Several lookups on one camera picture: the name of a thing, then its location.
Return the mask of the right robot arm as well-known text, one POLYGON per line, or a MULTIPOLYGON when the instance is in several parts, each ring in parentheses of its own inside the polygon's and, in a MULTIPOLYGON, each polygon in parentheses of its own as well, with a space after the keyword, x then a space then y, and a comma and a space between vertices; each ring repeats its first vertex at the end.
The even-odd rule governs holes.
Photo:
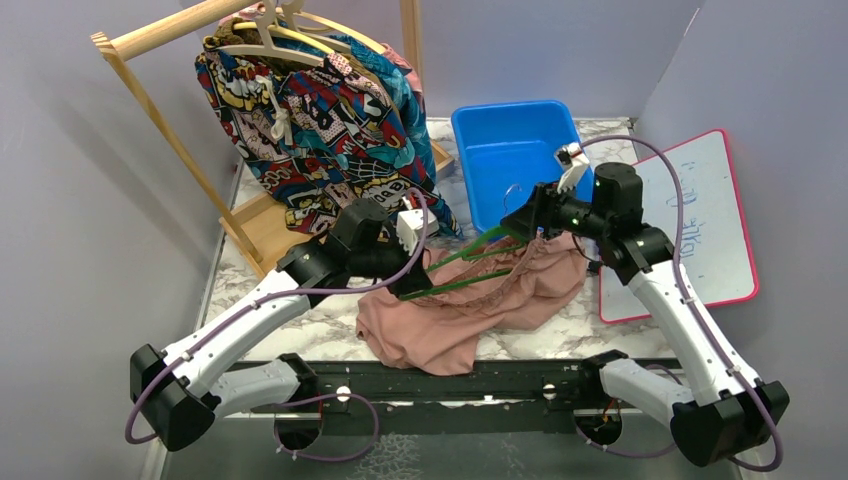
POLYGON ((602 263, 647 309, 684 370, 688 383, 663 378, 620 352, 588 362, 577 380, 579 398, 600 407, 622 400, 667 427, 680 453, 704 467, 727 459, 750 469, 739 454, 771 441, 774 458, 757 472, 783 462, 776 425, 789 404, 778 381, 764 382, 723 336, 697 297, 677 247, 642 219, 643 182, 635 169, 605 163, 594 173, 590 201, 552 184, 537 184, 527 202, 500 222, 522 240, 563 234, 593 240, 602 263))

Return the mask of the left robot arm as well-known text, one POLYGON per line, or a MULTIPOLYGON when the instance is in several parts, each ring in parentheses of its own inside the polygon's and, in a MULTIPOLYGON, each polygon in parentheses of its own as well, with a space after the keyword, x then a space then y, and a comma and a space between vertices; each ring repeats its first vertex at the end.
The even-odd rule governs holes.
POLYGON ((422 264, 437 225, 422 194, 390 215, 373 199, 356 199, 326 232, 291 247, 260 283, 223 314, 163 349, 150 344, 130 357, 130 398, 124 426, 130 444, 159 440, 181 450, 220 418, 254 407, 313 401, 314 384, 295 354, 257 367, 235 364, 287 322, 331 296, 362 293, 353 277, 373 279, 371 290, 407 294, 431 287, 422 264))

